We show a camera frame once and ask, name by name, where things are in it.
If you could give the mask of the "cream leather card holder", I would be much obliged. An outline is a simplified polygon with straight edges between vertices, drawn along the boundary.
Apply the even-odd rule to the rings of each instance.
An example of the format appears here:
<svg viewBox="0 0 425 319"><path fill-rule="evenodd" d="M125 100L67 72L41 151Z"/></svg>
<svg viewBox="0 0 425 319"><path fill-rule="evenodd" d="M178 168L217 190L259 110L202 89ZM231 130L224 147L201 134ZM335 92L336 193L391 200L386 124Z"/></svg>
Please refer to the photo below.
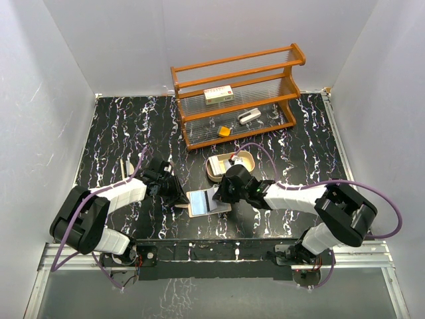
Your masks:
<svg viewBox="0 0 425 319"><path fill-rule="evenodd" d="M213 199L213 195L217 190L218 186L215 185L208 189L188 191L187 198L189 199L189 204L176 204L175 207L188 209L190 218L232 211L231 204Z"/></svg>

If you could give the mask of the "credit card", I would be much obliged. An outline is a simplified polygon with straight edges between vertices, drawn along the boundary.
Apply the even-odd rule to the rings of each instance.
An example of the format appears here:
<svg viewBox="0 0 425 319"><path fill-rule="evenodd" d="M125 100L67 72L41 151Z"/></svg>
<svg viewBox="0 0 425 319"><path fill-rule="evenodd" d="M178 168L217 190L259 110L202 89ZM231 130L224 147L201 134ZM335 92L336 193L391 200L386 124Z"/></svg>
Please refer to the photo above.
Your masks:
<svg viewBox="0 0 425 319"><path fill-rule="evenodd" d="M216 209L216 201L213 199L214 194L215 190L213 187L204 191L205 207L207 213Z"/></svg>

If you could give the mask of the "stack of cards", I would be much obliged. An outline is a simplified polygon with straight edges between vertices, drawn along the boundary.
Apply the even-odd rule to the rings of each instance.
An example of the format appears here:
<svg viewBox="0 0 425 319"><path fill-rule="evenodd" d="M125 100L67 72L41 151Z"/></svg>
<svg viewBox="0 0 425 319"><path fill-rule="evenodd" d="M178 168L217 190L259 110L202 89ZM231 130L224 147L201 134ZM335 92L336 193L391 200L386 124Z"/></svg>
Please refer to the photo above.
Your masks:
<svg viewBox="0 0 425 319"><path fill-rule="evenodd" d="M212 175L215 177L222 176L226 171L231 168L232 163L230 158L220 158L219 156L212 156L209 158L209 163L212 169Z"/></svg>

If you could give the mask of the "beige oval tray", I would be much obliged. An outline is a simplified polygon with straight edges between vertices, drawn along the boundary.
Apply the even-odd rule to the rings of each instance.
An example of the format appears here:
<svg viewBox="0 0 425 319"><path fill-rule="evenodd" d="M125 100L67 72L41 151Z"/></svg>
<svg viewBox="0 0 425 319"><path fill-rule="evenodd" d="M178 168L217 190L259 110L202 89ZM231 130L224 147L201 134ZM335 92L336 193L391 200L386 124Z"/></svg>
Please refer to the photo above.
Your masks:
<svg viewBox="0 0 425 319"><path fill-rule="evenodd" d="M243 165L250 173L255 168L252 154L242 150L237 155L227 153L209 157L206 161L207 175L211 181L218 183L226 171L236 164Z"/></svg>

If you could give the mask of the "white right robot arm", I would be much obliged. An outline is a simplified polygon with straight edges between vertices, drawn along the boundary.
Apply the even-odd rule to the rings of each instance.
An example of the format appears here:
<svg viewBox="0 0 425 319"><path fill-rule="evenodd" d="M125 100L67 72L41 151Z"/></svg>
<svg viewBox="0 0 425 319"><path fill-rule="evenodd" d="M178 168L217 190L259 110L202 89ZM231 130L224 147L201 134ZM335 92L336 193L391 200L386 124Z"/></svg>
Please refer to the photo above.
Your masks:
<svg viewBox="0 0 425 319"><path fill-rule="evenodd" d="M360 247L377 216L377 208L346 183L283 186L278 181L256 179L241 164L226 171L212 198L229 204L244 200L256 209L290 209L318 215L319 225L305 230L286 250L272 253L276 258L305 264L340 244Z"/></svg>

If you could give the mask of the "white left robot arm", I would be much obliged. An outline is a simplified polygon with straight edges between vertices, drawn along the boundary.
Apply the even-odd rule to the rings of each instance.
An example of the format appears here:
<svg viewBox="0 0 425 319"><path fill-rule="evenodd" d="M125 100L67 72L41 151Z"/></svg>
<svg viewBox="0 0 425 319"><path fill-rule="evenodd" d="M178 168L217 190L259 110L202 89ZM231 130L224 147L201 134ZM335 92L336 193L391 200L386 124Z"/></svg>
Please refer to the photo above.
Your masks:
<svg viewBox="0 0 425 319"><path fill-rule="evenodd" d="M129 236L106 227L108 215L147 197L159 197L166 206L187 205L170 162L152 158L145 169L136 166L125 180L101 188L75 186L52 222L49 233L77 252L113 254L123 265L136 260L137 249Z"/></svg>

